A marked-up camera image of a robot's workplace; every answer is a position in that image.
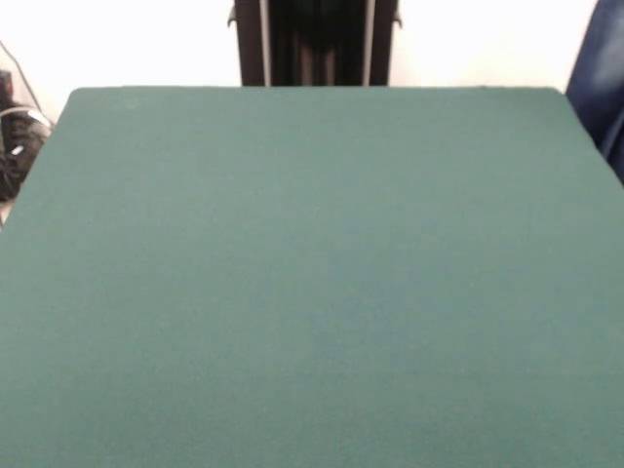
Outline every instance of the blue chair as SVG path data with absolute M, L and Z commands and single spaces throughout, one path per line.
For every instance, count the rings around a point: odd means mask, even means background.
M 624 0 L 598 1 L 566 94 L 624 182 Z

